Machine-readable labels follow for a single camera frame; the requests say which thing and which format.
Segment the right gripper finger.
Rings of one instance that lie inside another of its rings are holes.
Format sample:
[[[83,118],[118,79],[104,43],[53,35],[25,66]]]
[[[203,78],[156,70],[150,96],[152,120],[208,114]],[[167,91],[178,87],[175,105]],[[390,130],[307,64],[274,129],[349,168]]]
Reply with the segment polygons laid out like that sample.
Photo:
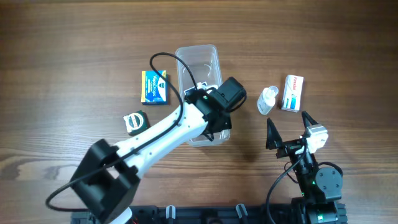
[[[278,149],[282,146],[283,140],[270,118],[267,118],[267,139],[266,148],[273,150]]]
[[[302,111],[302,119],[305,128],[318,124],[306,111]]]

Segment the blue yellow VapoDrops box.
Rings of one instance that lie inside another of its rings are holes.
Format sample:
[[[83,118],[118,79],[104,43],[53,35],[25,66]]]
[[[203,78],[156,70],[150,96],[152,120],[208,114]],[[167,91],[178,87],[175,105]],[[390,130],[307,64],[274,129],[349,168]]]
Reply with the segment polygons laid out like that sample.
[[[168,102],[168,86],[165,70],[159,70],[160,78],[155,71],[142,71],[141,103],[143,105],[166,105]]]

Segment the green Zam-Buk box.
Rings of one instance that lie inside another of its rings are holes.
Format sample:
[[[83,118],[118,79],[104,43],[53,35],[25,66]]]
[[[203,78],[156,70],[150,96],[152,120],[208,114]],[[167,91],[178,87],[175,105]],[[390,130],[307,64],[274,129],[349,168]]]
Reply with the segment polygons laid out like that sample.
[[[142,110],[123,117],[128,135],[138,135],[150,127],[147,115]]]

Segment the Hansaplast plaster box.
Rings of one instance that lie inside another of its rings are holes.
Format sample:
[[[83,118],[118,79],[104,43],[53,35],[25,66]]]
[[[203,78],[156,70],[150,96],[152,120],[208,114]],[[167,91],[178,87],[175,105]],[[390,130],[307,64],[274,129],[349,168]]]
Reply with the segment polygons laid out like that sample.
[[[207,82],[199,82],[199,83],[197,83],[197,89],[208,90],[208,89],[211,89],[211,88],[217,89],[218,85],[209,85],[209,84],[207,84]],[[196,88],[194,86],[184,90],[183,91],[184,96],[191,94],[194,90],[196,90]]]

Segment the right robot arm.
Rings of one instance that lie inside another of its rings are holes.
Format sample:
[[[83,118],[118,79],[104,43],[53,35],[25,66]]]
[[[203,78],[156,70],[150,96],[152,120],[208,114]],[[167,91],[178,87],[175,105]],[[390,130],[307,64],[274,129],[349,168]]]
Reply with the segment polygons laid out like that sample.
[[[302,112],[304,133],[291,141],[283,141],[275,124],[267,118],[266,148],[277,151],[278,159],[288,157],[287,168],[270,187],[265,203],[266,222],[278,223],[270,208],[271,194],[277,184],[294,171],[302,196],[290,203],[290,217],[294,223],[347,223],[342,198],[343,171],[332,162],[317,162],[315,152],[327,139],[327,129],[315,121],[307,112]]]

